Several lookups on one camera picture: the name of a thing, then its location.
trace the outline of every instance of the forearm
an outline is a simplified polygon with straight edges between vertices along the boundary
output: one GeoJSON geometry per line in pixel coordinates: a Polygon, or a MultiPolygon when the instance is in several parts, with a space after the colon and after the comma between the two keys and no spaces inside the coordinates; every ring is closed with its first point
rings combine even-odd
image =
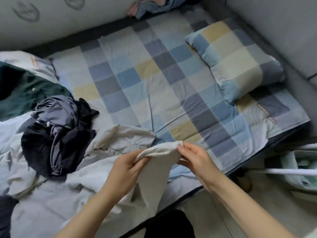
{"type": "Polygon", "coordinates": [[[101,190],[88,200],[81,211],[54,238],[94,237],[101,222],[114,205],[112,198],[101,190]]]}
{"type": "Polygon", "coordinates": [[[295,238],[225,175],[210,187],[248,238],[295,238]]]}

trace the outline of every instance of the dark green clothing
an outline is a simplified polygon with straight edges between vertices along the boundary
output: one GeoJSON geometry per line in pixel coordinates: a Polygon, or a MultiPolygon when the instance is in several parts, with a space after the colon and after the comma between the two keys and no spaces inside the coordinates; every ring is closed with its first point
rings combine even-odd
{"type": "Polygon", "coordinates": [[[34,110],[53,95],[72,97],[67,88],[33,73],[0,62],[0,121],[34,110]]]}

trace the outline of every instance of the pillow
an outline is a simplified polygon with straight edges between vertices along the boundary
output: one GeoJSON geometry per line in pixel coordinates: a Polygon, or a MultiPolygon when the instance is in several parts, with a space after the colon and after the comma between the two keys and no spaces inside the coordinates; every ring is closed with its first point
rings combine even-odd
{"type": "Polygon", "coordinates": [[[36,76],[58,83],[52,62],[22,51],[0,52],[0,61],[30,71],[36,76]]]}
{"type": "Polygon", "coordinates": [[[185,40],[209,65],[230,104],[258,86],[284,80],[281,64],[265,54],[232,19],[211,24],[185,40]]]}

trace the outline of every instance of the checkered bedsheet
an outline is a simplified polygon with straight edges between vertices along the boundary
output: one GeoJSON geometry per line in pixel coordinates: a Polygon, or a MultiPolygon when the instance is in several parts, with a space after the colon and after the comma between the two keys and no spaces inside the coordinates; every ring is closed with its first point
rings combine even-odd
{"type": "Polygon", "coordinates": [[[200,5],[185,6],[56,53],[53,64],[60,83],[98,109],[104,125],[148,128],[155,144],[198,144],[227,172],[309,118],[282,85],[225,104],[208,65],[184,41],[212,22],[200,5]]]}

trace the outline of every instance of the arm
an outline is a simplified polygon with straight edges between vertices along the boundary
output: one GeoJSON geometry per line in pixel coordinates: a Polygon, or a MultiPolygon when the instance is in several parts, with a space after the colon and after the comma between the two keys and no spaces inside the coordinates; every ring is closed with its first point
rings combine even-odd
{"type": "Polygon", "coordinates": [[[240,187],[225,176],[201,147],[184,142],[179,164],[188,167],[209,191],[224,204],[248,238],[295,238],[240,187]]]}
{"type": "Polygon", "coordinates": [[[145,157],[134,164],[143,150],[136,150],[116,159],[101,190],[92,196],[87,204],[54,238],[94,237],[101,222],[123,196],[136,184],[137,177],[150,158],[145,157]]]}

